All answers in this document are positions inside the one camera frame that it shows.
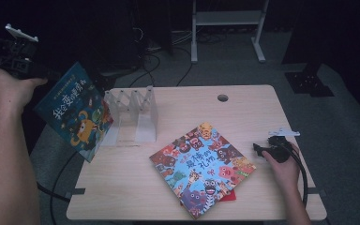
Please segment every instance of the book cover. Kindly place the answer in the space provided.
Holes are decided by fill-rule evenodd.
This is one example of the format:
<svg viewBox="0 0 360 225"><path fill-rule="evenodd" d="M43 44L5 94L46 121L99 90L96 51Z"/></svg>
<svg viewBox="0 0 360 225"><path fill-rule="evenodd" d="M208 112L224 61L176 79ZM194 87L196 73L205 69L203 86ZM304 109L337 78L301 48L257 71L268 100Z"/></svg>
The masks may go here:
<svg viewBox="0 0 360 225"><path fill-rule="evenodd" d="M107 103L78 62L34 110L88 162L113 123Z"/></svg>
<svg viewBox="0 0 360 225"><path fill-rule="evenodd" d="M150 157L194 219L256 169L209 123L202 123Z"/></svg>

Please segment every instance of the white shelf frame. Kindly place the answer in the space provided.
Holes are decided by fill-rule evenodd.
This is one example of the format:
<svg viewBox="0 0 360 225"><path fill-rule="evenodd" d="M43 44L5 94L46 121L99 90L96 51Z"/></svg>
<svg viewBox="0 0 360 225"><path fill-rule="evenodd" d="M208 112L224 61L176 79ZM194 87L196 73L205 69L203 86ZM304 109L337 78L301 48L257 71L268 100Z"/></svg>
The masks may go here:
<svg viewBox="0 0 360 225"><path fill-rule="evenodd" d="M257 24L256 36L251 38L253 48L260 63L265 62L265 57L260 47L260 37L263 30L265 15L269 0L264 0L262 10L249 11L197 11L196 0L192 6L192 41L191 63L198 62L197 51L197 26L201 25L249 25Z"/></svg>

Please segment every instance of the blue book cover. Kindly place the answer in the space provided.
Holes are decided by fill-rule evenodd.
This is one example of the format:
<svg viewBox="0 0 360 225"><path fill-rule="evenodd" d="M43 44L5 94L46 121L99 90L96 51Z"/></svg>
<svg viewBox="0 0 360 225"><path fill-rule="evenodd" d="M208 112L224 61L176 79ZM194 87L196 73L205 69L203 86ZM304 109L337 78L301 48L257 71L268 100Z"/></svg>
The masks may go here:
<svg viewBox="0 0 360 225"><path fill-rule="evenodd" d="M79 62L34 110L88 162L113 123L108 104Z"/></svg>
<svg viewBox="0 0 360 225"><path fill-rule="evenodd" d="M256 169L209 123L195 127L150 159L194 219Z"/></svg>

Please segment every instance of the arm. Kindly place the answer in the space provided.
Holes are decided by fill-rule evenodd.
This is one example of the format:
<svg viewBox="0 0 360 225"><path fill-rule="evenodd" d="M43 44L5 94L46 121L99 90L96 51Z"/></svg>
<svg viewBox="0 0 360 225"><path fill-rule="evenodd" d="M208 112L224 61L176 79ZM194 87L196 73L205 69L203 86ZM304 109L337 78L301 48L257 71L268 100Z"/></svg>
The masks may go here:
<svg viewBox="0 0 360 225"><path fill-rule="evenodd" d="M299 149L294 144L292 144L292 147L294 151L299 152ZM266 151L263 151L262 155L273 168L274 176L285 200L286 218L289 224L311 224L297 187L300 168L296 161L289 157L287 161L278 163Z"/></svg>
<svg viewBox="0 0 360 225"><path fill-rule="evenodd" d="M23 107L42 79L17 80L0 69L0 224L39 224L38 188L22 125Z"/></svg>

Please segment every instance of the dark wall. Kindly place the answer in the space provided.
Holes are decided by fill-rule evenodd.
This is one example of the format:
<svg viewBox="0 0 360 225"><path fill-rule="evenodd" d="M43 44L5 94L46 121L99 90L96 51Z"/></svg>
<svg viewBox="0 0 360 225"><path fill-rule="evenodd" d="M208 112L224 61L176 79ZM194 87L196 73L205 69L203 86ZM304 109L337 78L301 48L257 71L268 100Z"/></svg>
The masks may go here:
<svg viewBox="0 0 360 225"><path fill-rule="evenodd" d="M360 1L304 1L283 63L317 58L340 74L360 103Z"/></svg>

